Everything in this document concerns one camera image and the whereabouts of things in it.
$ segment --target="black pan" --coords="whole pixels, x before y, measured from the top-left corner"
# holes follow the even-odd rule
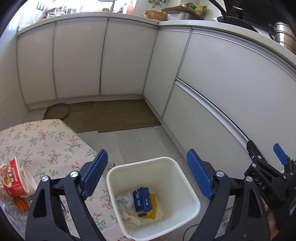
[[[218,8],[220,10],[221,14],[223,15],[223,16],[220,16],[217,18],[218,22],[228,23],[231,25],[239,26],[239,27],[246,28],[246,29],[249,29],[249,30],[252,30],[252,31],[258,33],[258,31],[256,29],[254,29],[248,23],[244,22],[242,19],[238,19],[238,18],[229,16],[229,14],[224,10],[224,8],[222,8],[222,6],[216,0],[209,0],[209,1],[212,4],[214,4],[216,6],[216,8]],[[242,9],[237,8],[237,7],[235,7],[234,9],[236,10],[238,16],[241,16],[241,18],[243,18]]]

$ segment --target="metal screw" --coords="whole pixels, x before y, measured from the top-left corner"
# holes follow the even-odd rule
[[[247,182],[250,182],[250,183],[251,183],[251,182],[253,181],[253,178],[250,177],[250,176],[247,176],[247,177],[246,177],[246,180],[247,180]]]
[[[77,171],[73,171],[70,173],[70,177],[77,177],[78,176],[78,172]]]
[[[47,180],[48,180],[48,176],[44,176],[44,177],[41,178],[42,182],[46,182]]]
[[[216,172],[217,177],[224,177],[224,172],[218,171]]]

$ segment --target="floor mat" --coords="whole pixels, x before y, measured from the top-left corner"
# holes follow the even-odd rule
[[[121,131],[159,126],[147,103],[143,100],[114,100],[70,104],[71,112],[63,120],[76,133],[87,131]],[[67,113],[67,107],[50,109],[47,119],[59,119]]]

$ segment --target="baseboard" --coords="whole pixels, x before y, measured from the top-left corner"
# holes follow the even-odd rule
[[[156,110],[154,109],[154,107],[150,104],[150,102],[144,97],[144,100],[146,101],[147,105],[150,107],[150,109],[153,111],[153,113],[155,114],[155,116],[157,117],[157,119],[160,121],[161,125],[163,126],[163,128],[165,129],[165,131],[168,133],[168,135],[170,136],[170,138],[173,140],[173,142],[175,143],[176,147],[179,149],[179,151],[181,152],[182,156],[185,158],[186,160],[186,151],[183,149],[183,147],[181,146],[181,144],[179,143],[179,141],[177,140],[177,138],[174,136],[174,134],[171,132],[171,130],[168,128],[168,126],[165,124],[165,122],[163,121],[163,119],[160,117],[160,115],[156,112]]]
[[[57,103],[73,104],[73,103],[81,103],[81,102],[88,102],[88,101],[133,100],[133,99],[144,99],[144,96],[136,95],[136,94],[82,96],[82,97],[75,97],[75,98],[56,99],[56,100],[32,103],[32,104],[28,104],[28,107],[29,107],[29,110],[32,110],[32,109],[48,107]]]

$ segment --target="white cabinet door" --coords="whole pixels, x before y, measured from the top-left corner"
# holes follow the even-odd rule
[[[215,170],[244,178],[252,163],[246,149],[209,110],[176,84],[163,120],[186,152],[194,149]]]
[[[273,145],[295,159],[295,69],[249,41],[196,31],[201,34],[190,36],[180,78],[215,103],[282,171]]]
[[[53,56],[59,99],[99,94],[107,19],[76,21],[56,25]]]
[[[149,66],[144,96],[162,116],[181,63],[188,32],[158,31]]]
[[[17,40],[17,68],[26,104],[56,99],[52,70],[54,26],[32,30]]]
[[[128,22],[108,23],[101,94],[143,93],[156,33],[157,30],[152,26],[150,28]]]

